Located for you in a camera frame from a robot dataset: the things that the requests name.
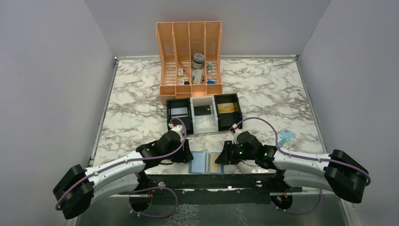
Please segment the blue leather card holder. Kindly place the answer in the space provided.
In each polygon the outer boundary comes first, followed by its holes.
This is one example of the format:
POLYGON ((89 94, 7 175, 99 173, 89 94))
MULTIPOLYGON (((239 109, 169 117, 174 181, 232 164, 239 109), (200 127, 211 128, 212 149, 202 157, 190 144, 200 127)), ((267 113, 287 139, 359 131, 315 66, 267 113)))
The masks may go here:
POLYGON ((212 152, 192 152, 193 160, 189 162, 189 173, 191 174, 210 174, 210 175, 223 175, 224 166, 221 165, 220 174, 206 173, 207 155, 212 152))

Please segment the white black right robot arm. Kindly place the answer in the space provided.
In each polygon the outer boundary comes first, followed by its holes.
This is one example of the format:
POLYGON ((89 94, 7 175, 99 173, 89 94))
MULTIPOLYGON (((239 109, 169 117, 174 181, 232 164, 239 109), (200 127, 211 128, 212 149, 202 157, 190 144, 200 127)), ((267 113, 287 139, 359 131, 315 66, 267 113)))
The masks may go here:
POLYGON ((346 152, 330 154, 292 152, 273 145, 263 145, 249 132, 237 132, 232 141, 225 141, 216 164, 234 165, 254 160, 266 170, 275 170, 272 187, 279 192, 291 187, 312 187, 331 191, 339 198, 361 203, 369 172, 346 152))

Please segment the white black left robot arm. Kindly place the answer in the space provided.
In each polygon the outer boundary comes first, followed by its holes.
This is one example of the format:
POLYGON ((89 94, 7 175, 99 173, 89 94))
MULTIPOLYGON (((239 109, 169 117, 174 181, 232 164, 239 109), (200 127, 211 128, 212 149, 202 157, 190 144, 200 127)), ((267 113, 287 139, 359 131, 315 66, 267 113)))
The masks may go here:
POLYGON ((72 219, 101 198, 131 190, 143 193, 148 187, 148 178, 142 176, 144 171, 171 159, 185 142, 186 131, 177 125, 158 140, 140 145, 117 160, 85 169, 79 164, 70 167, 53 188, 55 209, 65 219, 72 219))

